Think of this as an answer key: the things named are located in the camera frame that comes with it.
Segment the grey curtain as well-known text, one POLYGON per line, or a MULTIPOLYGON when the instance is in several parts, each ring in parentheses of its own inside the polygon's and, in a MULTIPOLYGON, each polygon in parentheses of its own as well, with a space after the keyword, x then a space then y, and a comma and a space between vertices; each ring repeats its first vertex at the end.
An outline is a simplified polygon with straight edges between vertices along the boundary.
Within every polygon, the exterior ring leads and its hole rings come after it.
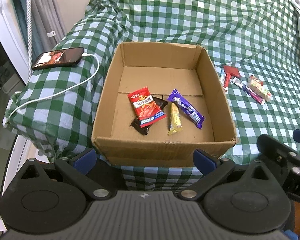
MULTIPOLYGON (((22 39, 28 43, 26 0, 12 0, 22 39)), ((52 50, 66 35, 56 0, 31 0, 32 57, 52 50)))

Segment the red white small bar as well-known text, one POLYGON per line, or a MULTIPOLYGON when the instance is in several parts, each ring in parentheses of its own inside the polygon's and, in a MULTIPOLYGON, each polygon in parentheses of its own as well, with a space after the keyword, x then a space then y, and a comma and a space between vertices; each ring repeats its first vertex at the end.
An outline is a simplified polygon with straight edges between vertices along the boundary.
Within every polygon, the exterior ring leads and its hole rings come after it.
POLYGON ((224 86, 224 82, 225 82, 225 78, 226 78, 226 73, 224 71, 224 68, 221 69, 221 75, 220 75, 220 81, 221 84, 224 86))

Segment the red square snack packet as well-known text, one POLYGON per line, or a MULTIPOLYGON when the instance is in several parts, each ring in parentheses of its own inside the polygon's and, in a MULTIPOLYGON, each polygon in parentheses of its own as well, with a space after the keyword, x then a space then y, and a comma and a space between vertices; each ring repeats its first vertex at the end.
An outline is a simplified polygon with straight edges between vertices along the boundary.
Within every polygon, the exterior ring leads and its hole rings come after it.
POLYGON ((229 83, 230 83, 230 79, 232 77, 237 77, 238 79, 241 78, 241 75, 238 71, 238 69, 236 67, 231 67, 228 65, 224 65, 223 66, 224 72, 225 72, 225 81, 224 81, 224 91, 227 92, 228 91, 228 87, 229 87, 229 83))

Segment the purple chocolate bar wrapper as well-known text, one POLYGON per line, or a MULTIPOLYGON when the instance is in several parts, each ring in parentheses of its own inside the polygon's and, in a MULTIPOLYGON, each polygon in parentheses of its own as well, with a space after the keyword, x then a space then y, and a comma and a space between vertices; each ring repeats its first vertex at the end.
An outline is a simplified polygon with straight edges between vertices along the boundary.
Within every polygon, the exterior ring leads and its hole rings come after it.
POLYGON ((202 129, 205 117, 201 115, 177 89, 174 89, 171 92, 167 100, 174 103, 183 113, 185 113, 198 129, 202 129))

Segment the clear nougat candy packet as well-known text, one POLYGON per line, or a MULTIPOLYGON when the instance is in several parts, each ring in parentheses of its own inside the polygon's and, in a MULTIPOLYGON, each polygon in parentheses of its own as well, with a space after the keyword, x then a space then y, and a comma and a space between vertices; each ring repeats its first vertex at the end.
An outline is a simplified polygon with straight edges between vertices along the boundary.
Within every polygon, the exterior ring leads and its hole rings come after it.
POLYGON ((254 75, 249 76, 248 87, 256 94, 261 96, 266 102, 269 102, 272 98, 270 91, 264 86, 264 82, 260 81, 254 75))

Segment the green checkered cloth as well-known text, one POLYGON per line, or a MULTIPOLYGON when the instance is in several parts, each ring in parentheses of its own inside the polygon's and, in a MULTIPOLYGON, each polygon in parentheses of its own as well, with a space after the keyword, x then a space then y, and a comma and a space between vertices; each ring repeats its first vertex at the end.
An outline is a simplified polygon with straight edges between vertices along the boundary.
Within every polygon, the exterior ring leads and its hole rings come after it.
POLYGON ((89 53, 73 69, 34 72, 11 96, 3 126, 30 139, 49 160, 91 147, 94 117, 104 80, 121 42, 173 42, 204 47, 220 71, 237 67, 264 80, 272 94, 259 105, 238 88, 226 95, 239 142, 226 152, 238 164, 257 154, 256 140, 269 134, 300 153, 292 133, 300 129, 298 14, 289 0, 90 0, 56 45, 89 53))

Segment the purple white stick packet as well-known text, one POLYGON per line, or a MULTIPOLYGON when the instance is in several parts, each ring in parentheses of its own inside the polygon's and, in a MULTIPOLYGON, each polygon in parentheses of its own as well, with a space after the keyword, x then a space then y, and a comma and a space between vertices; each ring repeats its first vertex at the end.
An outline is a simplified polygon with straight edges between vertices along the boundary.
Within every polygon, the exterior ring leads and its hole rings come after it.
POLYGON ((232 83, 236 85, 238 88, 246 92, 248 95, 250 95, 256 102, 263 105, 265 103, 265 99, 263 99, 261 96, 256 94, 254 91, 252 91, 248 86, 246 86, 240 79, 237 77, 232 78, 232 83))

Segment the yellow gold candy bar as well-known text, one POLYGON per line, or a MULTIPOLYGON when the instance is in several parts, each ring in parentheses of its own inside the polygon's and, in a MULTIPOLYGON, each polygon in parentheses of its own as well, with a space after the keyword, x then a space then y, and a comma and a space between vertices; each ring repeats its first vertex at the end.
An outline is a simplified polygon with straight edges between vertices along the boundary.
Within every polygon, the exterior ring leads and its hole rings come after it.
POLYGON ((171 103, 170 107, 170 128, 168 131, 168 135, 172 135, 180 132, 183 129, 181 125, 179 108, 175 105, 175 103, 171 103))

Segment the red spicy snack packet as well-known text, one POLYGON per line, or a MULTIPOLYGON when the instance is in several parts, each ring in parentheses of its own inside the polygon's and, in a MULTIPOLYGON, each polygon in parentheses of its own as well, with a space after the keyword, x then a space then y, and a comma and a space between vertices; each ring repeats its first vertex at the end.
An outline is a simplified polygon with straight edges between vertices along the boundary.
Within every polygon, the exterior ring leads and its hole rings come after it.
POLYGON ((154 101, 148 87, 143 87, 130 94, 128 98, 140 122, 140 127, 147 127, 166 117, 166 114, 154 101))

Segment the dark brown snack packet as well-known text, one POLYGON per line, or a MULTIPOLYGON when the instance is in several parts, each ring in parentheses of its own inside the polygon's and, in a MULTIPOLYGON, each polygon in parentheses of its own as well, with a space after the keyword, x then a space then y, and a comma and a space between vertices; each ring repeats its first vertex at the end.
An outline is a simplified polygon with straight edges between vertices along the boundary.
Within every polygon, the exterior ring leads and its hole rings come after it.
POLYGON ((147 135, 150 126, 156 121, 165 117, 164 108, 168 105, 166 100, 152 96, 149 103, 145 103, 137 112, 137 117, 134 118, 130 127, 133 127, 141 135, 147 135))

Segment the black smartphone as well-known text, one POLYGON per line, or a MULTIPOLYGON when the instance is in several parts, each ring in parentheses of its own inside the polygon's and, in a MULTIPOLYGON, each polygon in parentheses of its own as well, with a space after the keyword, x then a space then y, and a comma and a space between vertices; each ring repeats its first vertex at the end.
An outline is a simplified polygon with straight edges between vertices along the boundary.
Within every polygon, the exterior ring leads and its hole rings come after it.
POLYGON ((77 64, 84 53, 83 47, 53 50, 41 53, 32 64, 32 70, 69 67, 77 64))

